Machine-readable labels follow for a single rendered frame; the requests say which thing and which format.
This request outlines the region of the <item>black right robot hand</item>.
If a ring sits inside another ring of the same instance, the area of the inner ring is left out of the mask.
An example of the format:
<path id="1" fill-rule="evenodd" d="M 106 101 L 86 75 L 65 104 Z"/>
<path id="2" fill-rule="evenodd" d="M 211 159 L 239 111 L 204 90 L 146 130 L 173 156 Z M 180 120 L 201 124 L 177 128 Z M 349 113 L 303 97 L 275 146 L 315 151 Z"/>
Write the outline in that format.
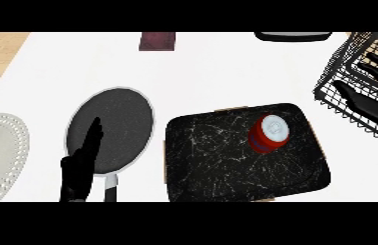
<path id="1" fill-rule="evenodd" d="M 366 62 L 359 62 L 357 67 L 365 70 L 378 80 L 378 68 Z M 340 80 L 332 82 L 341 97 L 346 99 L 349 108 L 378 124 L 378 101 L 357 93 L 356 90 Z"/>

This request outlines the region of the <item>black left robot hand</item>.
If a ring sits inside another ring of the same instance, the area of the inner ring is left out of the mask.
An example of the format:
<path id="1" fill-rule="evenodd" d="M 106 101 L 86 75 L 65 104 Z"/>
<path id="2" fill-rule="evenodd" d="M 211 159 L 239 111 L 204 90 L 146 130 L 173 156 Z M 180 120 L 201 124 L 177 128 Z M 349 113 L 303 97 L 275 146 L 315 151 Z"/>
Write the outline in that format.
<path id="1" fill-rule="evenodd" d="M 61 160 L 62 186 L 61 202 L 84 202 L 90 194 L 95 161 L 103 137 L 101 118 L 96 117 L 83 142 L 74 154 Z"/>

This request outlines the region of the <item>red can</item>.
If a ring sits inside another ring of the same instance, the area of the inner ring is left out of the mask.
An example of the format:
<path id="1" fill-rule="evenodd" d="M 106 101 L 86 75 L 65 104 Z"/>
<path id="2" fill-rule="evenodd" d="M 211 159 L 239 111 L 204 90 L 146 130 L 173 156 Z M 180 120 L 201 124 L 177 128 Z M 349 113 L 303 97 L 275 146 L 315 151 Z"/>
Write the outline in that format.
<path id="1" fill-rule="evenodd" d="M 259 118 L 248 132 L 248 143 L 256 152 L 266 154 L 290 140 L 290 126 L 282 117 L 267 114 Z"/>

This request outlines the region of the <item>black marble tray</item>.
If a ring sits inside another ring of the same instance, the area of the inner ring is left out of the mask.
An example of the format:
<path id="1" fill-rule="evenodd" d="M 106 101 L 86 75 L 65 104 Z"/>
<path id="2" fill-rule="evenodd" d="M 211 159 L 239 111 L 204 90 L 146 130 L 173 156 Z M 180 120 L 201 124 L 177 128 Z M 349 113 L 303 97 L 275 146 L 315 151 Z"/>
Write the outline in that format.
<path id="1" fill-rule="evenodd" d="M 261 154 L 248 133 L 275 114 L 290 127 L 287 144 Z M 279 103 L 180 116 L 165 128 L 167 193 L 173 202 L 251 202 L 323 189 L 326 157 L 306 115 Z"/>

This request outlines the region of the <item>dark grey frying pan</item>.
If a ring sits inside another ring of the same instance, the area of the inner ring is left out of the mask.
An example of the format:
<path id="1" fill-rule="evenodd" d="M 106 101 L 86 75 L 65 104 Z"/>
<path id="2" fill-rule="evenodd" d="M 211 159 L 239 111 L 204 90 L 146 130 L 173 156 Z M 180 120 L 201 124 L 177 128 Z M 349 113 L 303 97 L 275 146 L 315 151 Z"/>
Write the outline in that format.
<path id="1" fill-rule="evenodd" d="M 95 175 L 105 178 L 105 202 L 117 201 L 118 173 L 139 159 L 154 130 L 149 100 L 132 88 L 115 87 L 95 94 L 80 106 L 67 130 L 67 152 L 81 147 L 90 124 L 101 118 L 103 138 Z"/>

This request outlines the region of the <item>black appliance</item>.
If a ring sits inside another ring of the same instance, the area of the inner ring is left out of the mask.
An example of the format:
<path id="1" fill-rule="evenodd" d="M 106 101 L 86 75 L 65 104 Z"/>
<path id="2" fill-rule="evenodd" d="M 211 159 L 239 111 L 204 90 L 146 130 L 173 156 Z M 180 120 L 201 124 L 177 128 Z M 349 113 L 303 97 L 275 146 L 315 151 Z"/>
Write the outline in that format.
<path id="1" fill-rule="evenodd" d="M 256 32 L 256 37 L 273 42 L 313 42 L 329 38 L 331 32 Z"/>

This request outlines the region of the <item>maroon block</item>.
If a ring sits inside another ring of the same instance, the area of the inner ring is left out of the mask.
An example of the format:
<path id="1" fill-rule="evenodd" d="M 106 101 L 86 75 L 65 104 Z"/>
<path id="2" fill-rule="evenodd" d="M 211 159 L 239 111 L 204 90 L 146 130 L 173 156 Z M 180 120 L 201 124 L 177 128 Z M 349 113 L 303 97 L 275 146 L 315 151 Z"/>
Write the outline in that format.
<path id="1" fill-rule="evenodd" d="M 173 51 L 176 43 L 174 32 L 143 32 L 139 44 L 140 51 Z"/>

